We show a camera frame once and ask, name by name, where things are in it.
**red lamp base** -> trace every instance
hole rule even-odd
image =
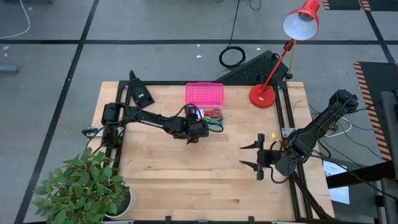
[[[249,94],[250,102],[258,108],[268,108],[274,104],[276,94],[274,89],[271,87],[267,87],[262,93],[260,93],[262,86],[263,84],[258,84],[251,88]]]

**black keyboard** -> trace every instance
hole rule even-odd
[[[256,81],[264,83],[277,61],[278,57],[273,55],[270,50],[267,50],[216,81]],[[288,70],[287,66],[281,63],[272,79],[282,80]]]

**white pot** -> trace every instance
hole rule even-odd
[[[129,192],[130,192],[130,203],[129,203],[129,206],[125,209],[125,211],[123,211],[119,215],[108,215],[108,214],[105,213],[106,217],[108,217],[108,218],[119,218],[120,216],[124,215],[130,209],[131,206],[135,206],[135,204],[136,204],[136,194],[131,191],[131,188],[129,189]]]

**green leaves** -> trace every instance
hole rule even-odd
[[[55,222],[56,223],[63,223],[67,217],[67,209],[64,208],[61,210],[61,212],[58,213],[58,215],[55,217]]]
[[[92,154],[91,154],[91,148],[88,147],[88,148],[86,148],[86,149],[83,151],[83,153],[81,154],[80,159],[81,159],[81,161],[86,162],[91,156],[92,156]]]
[[[91,174],[93,176],[93,179],[96,183],[98,183],[99,177],[100,177],[100,170],[97,167],[93,167],[91,169]]]
[[[54,169],[54,174],[59,176],[59,177],[63,177],[63,172],[60,168],[56,168]]]
[[[91,207],[90,213],[98,212],[98,210],[101,208],[101,206],[102,206],[102,202],[101,201],[95,202],[94,205]]]
[[[100,223],[99,220],[101,218],[102,218],[102,215],[100,215],[100,214],[95,214],[94,215],[94,214],[87,213],[85,215],[85,219],[90,221],[91,223]]]
[[[85,185],[90,181],[90,175],[89,174],[83,174],[79,178],[79,184]]]
[[[110,166],[106,166],[104,169],[104,175],[107,178],[110,178],[112,176],[112,168],[110,168]]]
[[[51,224],[87,224],[101,223],[105,213],[117,213],[129,189],[111,166],[101,167],[105,161],[111,159],[103,152],[94,156],[85,149],[81,157],[49,172],[48,180],[34,190],[36,195],[48,195],[32,202],[38,208],[36,215]]]
[[[54,177],[54,174],[52,174],[52,172],[49,173],[49,180],[50,180],[52,183],[56,182],[56,179],[55,179],[55,177]]]
[[[85,211],[87,212],[90,208],[91,208],[91,202],[87,202],[87,204],[85,204]]]
[[[44,185],[44,189],[45,191],[49,194],[52,192],[53,188],[51,186],[51,182],[48,180],[43,180],[42,184]]]
[[[78,159],[70,159],[70,160],[67,160],[67,161],[63,161],[63,163],[71,164],[71,165],[79,165],[80,164],[80,160],[78,160]]]
[[[119,175],[116,175],[116,176],[113,176],[111,180],[112,180],[113,182],[120,182],[120,181],[123,180],[123,177],[121,177],[121,176],[119,176]]]
[[[81,199],[77,200],[77,202],[75,204],[75,209],[79,209],[79,208],[83,207],[85,204],[86,204],[86,199],[81,198]]]
[[[45,195],[45,194],[47,194],[47,191],[45,191],[45,187],[44,186],[36,187],[36,189],[33,192],[35,192],[35,194],[37,194],[37,195]]]
[[[75,209],[75,204],[71,200],[69,200],[68,205],[70,209]]]
[[[81,187],[81,185],[76,185],[76,187],[75,187],[75,193],[76,193],[76,194],[81,194],[81,193],[83,193],[83,187]]]
[[[97,195],[100,197],[103,192],[104,192],[104,186],[102,184],[98,184]]]
[[[118,212],[118,207],[116,206],[115,203],[113,203],[113,202],[109,203],[108,212],[113,213],[113,214],[116,214],[116,212]]]

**wooden tabletop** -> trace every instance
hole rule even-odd
[[[104,105],[115,101],[117,87],[117,82],[103,82],[93,126],[101,127]],[[172,116],[185,104],[183,85],[147,87],[155,99],[145,108],[147,111]],[[311,122],[311,116],[303,83],[288,82],[288,87],[296,127],[304,127]],[[275,104],[267,109],[256,108],[249,101],[250,89],[224,86],[224,132],[210,133],[196,144],[187,145],[185,140],[173,139],[152,126],[127,125],[119,174],[136,193],[137,204],[121,219],[164,220],[171,215],[173,220],[243,221],[248,216],[256,221],[294,220],[289,183],[273,183],[270,169],[265,170],[263,181],[257,181],[256,173],[239,163],[256,161],[255,149],[239,148],[252,144],[258,133],[266,135],[265,148],[273,142],[272,133],[281,139]],[[99,144],[100,138],[95,138],[90,145],[97,148]],[[334,216],[321,160],[309,159],[304,169],[308,189]],[[276,172],[275,179],[283,178]],[[304,217],[302,194],[298,188],[297,192]]]

